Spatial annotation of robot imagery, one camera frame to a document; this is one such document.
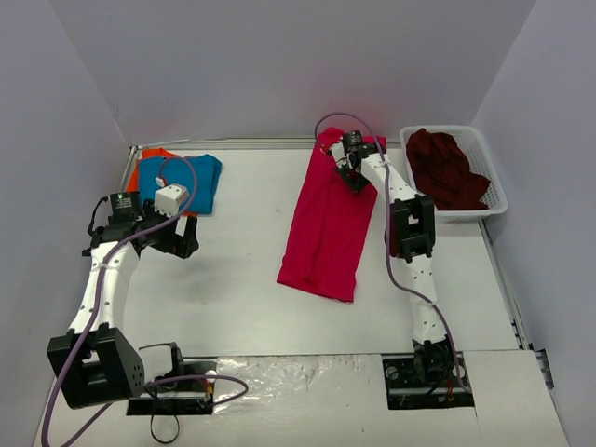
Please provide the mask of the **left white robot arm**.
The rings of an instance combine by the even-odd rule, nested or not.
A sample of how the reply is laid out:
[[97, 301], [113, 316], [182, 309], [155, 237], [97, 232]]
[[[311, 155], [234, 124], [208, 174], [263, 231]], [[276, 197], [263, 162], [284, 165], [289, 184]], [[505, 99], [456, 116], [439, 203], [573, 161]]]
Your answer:
[[145, 383], [140, 354], [121, 330], [131, 277], [145, 248], [181, 259], [198, 249], [197, 219], [177, 225], [190, 193], [174, 183], [153, 198], [139, 192], [111, 194], [106, 225], [88, 229], [91, 261], [86, 290], [66, 334], [50, 339], [47, 356], [61, 392], [72, 409], [81, 409], [141, 395]]

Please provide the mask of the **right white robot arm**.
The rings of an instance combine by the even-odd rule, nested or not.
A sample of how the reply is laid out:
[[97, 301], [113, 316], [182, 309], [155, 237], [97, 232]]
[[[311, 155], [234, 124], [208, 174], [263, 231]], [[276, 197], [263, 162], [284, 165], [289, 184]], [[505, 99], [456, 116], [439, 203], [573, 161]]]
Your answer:
[[378, 141], [365, 142], [357, 130], [327, 150], [336, 171], [358, 193], [371, 185], [385, 203], [386, 268], [390, 280], [409, 295], [413, 315], [413, 373], [434, 391], [453, 371], [456, 354], [445, 318], [437, 306], [432, 255], [435, 208], [396, 171]]

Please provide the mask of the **magenta t shirt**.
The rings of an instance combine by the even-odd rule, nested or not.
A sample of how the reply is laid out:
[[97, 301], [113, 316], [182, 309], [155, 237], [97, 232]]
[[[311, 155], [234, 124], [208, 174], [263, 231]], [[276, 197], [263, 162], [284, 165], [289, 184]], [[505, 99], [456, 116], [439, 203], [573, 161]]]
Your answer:
[[356, 273], [377, 191], [359, 193], [324, 154], [344, 132], [329, 127], [318, 135], [297, 199], [277, 283], [344, 303], [354, 301]]

